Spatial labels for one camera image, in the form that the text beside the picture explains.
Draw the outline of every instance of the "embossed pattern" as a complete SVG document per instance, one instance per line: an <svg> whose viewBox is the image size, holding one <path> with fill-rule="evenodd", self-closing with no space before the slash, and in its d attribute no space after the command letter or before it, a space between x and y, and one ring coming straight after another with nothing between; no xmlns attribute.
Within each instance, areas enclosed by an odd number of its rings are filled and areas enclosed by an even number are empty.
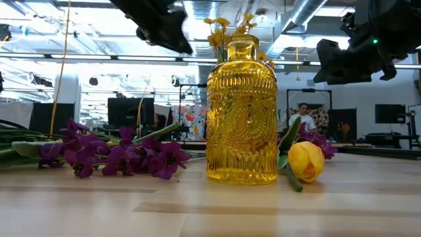
<svg viewBox="0 0 421 237"><path fill-rule="evenodd" d="M229 47L235 47L228 50L233 55L255 51L252 41ZM231 184L274 182L278 88L273 70L234 57L211 72L207 91L208 177Z"/></svg>

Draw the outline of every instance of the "man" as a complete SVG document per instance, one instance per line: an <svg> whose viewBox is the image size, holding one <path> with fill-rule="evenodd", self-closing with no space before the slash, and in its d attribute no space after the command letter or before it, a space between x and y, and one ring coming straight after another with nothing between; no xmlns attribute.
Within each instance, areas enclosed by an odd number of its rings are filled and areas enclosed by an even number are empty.
<svg viewBox="0 0 421 237"><path fill-rule="evenodd" d="M307 132L317 132L316 125L314 124L313 118L307 115L307 109L308 105L306 103L300 103L298 105L298 113L294 114L289 118L288 124L292 126L295 119L298 118L298 116L301 117L301 123L305 122L305 130Z"/></svg>

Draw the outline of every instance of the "computer screen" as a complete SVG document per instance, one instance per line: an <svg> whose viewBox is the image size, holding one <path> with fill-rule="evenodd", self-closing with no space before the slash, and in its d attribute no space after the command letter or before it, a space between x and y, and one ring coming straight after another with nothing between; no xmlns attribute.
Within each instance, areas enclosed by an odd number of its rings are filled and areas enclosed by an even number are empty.
<svg viewBox="0 0 421 237"><path fill-rule="evenodd" d="M108 98L108 123L116 129L121 126L137 127L137 112L141 98ZM140 123L154 124L153 98L143 98Z"/></svg>
<svg viewBox="0 0 421 237"><path fill-rule="evenodd" d="M53 103L34 103L29 129L36 132L50 133ZM61 128L66 128L70 118L74 118L74 104L58 103L55 111L53 133L60 134Z"/></svg>
<svg viewBox="0 0 421 237"><path fill-rule="evenodd" d="M376 123L404 124L406 105L376 105Z"/></svg>

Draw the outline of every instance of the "ceiling pipe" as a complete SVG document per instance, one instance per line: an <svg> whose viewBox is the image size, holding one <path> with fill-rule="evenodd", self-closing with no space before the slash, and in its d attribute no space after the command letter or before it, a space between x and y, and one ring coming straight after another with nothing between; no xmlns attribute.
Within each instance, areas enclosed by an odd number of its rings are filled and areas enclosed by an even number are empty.
<svg viewBox="0 0 421 237"><path fill-rule="evenodd" d="M307 24L328 0L296 0L292 10L278 17L273 29L274 43L266 54L270 59L277 59L284 48L282 34L305 34Z"/></svg>

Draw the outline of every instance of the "white wall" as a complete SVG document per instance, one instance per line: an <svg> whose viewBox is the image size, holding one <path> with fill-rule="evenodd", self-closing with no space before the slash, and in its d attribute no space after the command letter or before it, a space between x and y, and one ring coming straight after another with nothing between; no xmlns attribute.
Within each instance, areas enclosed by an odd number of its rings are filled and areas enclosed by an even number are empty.
<svg viewBox="0 0 421 237"><path fill-rule="evenodd" d="M408 58L402 63L412 64L412 60ZM324 87L332 90L334 109L357 108L358 137L372 132L408 134L405 124L376 124L374 107L375 104L405 104L407 107L417 104L419 95L414 87L414 73L413 70L398 70L394 79L385 82L379 79L383 75L379 72L372 75L370 83Z"/></svg>
<svg viewBox="0 0 421 237"><path fill-rule="evenodd" d="M315 73L303 72L299 74L300 81L297 81L297 73L292 72L288 75L284 73L277 73L276 78L278 79L278 98L276 104L278 109L287 108L287 89L303 89L303 88L314 88L317 90L323 90L324 84L316 84L313 87L307 86L307 80L312 80ZM325 104L325 108L329 109L329 93L316 92L316 93L303 93L303 92L289 92L289 107L296 108L299 103L317 103Z"/></svg>

